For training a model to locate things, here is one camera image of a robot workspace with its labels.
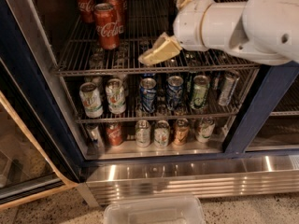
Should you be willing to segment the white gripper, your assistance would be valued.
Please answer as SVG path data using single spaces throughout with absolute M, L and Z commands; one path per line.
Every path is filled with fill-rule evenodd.
M 144 65 L 165 62 L 180 54 L 182 49 L 188 51 L 207 51 L 202 36 L 202 23 L 205 13 L 214 0 L 176 0 L 179 10 L 173 23 L 174 35 L 162 33 L 151 49 L 138 57 Z

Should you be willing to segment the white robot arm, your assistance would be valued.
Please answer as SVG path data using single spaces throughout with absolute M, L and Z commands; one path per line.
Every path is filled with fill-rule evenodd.
M 299 0 L 177 0 L 173 35 L 163 33 L 138 57 L 145 65 L 182 50 L 217 49 L 255 63 L 299 63 Z

